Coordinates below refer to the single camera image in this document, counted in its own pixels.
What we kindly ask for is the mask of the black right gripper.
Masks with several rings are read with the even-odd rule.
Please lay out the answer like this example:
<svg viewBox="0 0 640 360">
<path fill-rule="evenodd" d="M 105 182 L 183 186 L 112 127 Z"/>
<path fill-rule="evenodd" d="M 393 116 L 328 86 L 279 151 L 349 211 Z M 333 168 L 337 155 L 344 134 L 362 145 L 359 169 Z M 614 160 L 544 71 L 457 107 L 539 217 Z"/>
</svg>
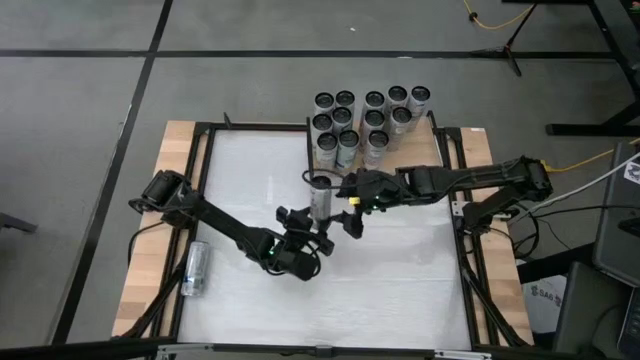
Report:
<svg viewBox="0 0 640 360">
<path fill-rule="evenodd" d="M 344 177 L 338 189 L 338 197 L 358 198 L 355 206 L 364 212 L 383 210 L 401 204 L 401 185 L 393 174 L 360 168 Z M 361 211 L 341 212 L 331 215 L 329 220 L 341 223 L 343 230 L 352 238 L 362 237 L 364 225 Z"/>
</svg>

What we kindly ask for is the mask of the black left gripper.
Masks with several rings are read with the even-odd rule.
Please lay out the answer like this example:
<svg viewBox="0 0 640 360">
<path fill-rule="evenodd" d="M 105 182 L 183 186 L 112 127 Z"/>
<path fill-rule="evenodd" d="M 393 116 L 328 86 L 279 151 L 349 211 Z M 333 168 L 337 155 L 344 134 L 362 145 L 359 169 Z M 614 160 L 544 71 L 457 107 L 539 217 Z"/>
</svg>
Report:
<svg viewBox="0 0 640 360">
<path fill-rule="evenodd" d="M 253 249 L 253 254 L 255 261 L 268 274 L 289 274 L 308 281 L 320 273 L 321 261 L 317 250 L 325 256 L 331 256 L 334 242 L 326 232 L 309 232 L 313 225 L 309 214 L 309 207 L 287 210 L 280 206 L 276 209 L 276 220 L 287 231 L 278 234 L 269 229 L 261 229 L 261 239 L 258 248 Z"/>
</svg>

